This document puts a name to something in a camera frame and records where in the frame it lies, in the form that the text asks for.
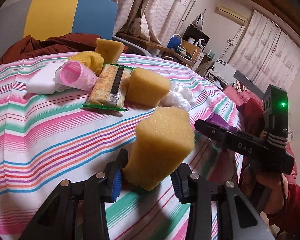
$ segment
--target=pink cup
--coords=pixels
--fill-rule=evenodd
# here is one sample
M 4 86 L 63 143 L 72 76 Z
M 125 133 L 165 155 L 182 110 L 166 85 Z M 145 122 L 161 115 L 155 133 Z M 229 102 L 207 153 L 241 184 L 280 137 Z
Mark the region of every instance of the pink cup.
M 77 60 L 69 60 L 56 70 L 56 83 L 92 91 L 98 77 L 86 65 Z

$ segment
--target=red sleeve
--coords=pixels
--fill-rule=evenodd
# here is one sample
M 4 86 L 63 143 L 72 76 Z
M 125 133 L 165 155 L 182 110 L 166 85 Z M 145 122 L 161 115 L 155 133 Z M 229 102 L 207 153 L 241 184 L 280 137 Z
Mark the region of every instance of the red sleeve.
M 298 235 L 300 233 L 300 186 L 289 184 L 287 209 L 283 207 L 277 214 L 267 216 L 270 225 L 275 224 L 289 234 Z

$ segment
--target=striped bedsheet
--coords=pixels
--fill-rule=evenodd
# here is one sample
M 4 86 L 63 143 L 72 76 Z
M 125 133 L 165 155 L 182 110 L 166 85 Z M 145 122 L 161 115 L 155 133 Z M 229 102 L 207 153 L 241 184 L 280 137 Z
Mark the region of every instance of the striped bedsheet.
M 86 180 L 128 151 L 134 127 L 154 109 L 126 102 L 127 112 L 85 111 L 89 94 L 76 89 L 53 95 L 26 93 L 26 82 L 47 63 L 64 62 L 74 53 L 41 56 L 0 66 L 0 235 L 18 239 L 34 213 L 63 179 Z M 123 54 L 119 64 L 143 67 L 189 87 L 198 104 L 191 125 L 213 112 L 242 128 L 235 104 L 215 85 L 187 67 L 157 58 Z M 196 134 L 195 150 L 186 158 L 194 172 L 212 181 L 236 180 L 242 156 L 216 153 L 210 140 Z M 217 238 L 212 205 L 212 239 Z M 110 239 L 184 239 L 189 205 L 174 195 L 170 177 L 151 192 L 123 185 L 114 204 L 106 204 Z

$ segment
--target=brown blanket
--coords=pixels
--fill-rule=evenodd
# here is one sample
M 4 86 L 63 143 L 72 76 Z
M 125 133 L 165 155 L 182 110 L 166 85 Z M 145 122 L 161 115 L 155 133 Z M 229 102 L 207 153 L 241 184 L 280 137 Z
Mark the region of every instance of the brown blanket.
M 69 33 L 58 38 L 51 37 L 45 41 L 39 41 L 32 36 L 26 36 L 21 41 L 13 44 L 5 54 L 3 54 L 0 58 L 0 65 L 42 55 L 94 51 L 97 38 L 100 38 L 100 36 L 94 34 Z

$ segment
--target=barcode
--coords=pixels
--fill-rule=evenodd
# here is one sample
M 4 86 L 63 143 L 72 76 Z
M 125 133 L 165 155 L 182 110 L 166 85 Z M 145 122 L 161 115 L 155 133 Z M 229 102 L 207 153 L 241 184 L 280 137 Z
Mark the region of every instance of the barcode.
M 111 94 L 110 93 L 109 102 L 113 103 L 113 104 L 116 104 L 117 103 L 117 94 Z

